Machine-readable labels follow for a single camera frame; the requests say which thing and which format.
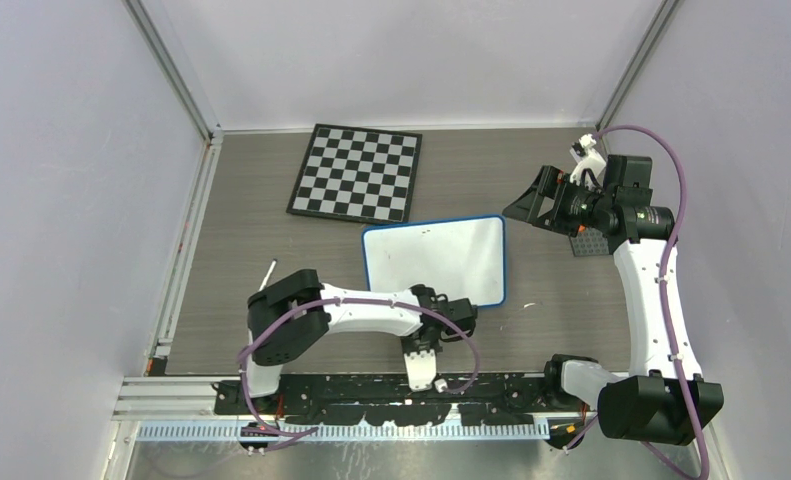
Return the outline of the whiteboard with blue frame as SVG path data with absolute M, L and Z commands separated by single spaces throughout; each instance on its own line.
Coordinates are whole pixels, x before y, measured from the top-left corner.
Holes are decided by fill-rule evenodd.
M 372 291 L 424 284 L 478 307 L 506 301 L 506 222 L 499 215 L 368 228 L 361 249 Z

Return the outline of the blue white marker pen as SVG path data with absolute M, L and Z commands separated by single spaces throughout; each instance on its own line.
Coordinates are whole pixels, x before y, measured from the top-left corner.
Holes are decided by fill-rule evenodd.
M 278 260 L 276 258 L 273 258 L 271 260 L 271 262 L 269 263 L 269 265 L 267 267 L 267 270 L 266 270 L 266 272 L 265 272 L 265 274 L 264 274 L 264 276 L 263 276 L 263 278 L 262 278 L 262 280 L 260 282 L 260 285 L 258 287 L 258 291 L 263 291 L 268 286 L 269 281 L 270 281 L 270 279 L 271 279 L 271 277 L 272 277 L 272 275 L 273 275 L 273 273 L 274 273 L 274 271 L 276 269 L 277 264 L 278 264 Z

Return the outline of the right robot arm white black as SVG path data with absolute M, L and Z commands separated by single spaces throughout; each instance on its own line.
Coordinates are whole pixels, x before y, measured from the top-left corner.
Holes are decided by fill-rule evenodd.
M 687 446 L 696 438 L 691 418 L 706 426 L 722 409 L 724 392 L 705 381 L 690 346 L 680 295 L 669 280 L 677 259 L 669 244 L 676 217 L 652 205 L 651 170 L 648 157 L 610 155 L 597 184 L 582 166 L 570 173 L 544 166 L 502 214 L 569 238 L 600 233 L 624 291 L 627 377 L 590 357 L 555 354 L 545 365 L 545 403 L 560 411 L 588 405 L 608 438 Z

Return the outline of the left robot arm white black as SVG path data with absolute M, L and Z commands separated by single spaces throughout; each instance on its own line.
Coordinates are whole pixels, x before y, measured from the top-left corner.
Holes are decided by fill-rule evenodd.
M 328 335 L 377 333 L 397 338 L 412 392 L 437 389 L 437 356 L 445 343 L 463 341 L 474 367 L 460 394 L 477 379 L 481 358 L 473 340 L 478 311 L 467 298 L 414 284 L 404 290 L 375 292 L 341 288 L 322 281 L 314 269 L 298 270 L 248 297 L 248 343 L 238 353 L 239 400 L 251 412 L 269 412 L 278 398 L 283 368 Z

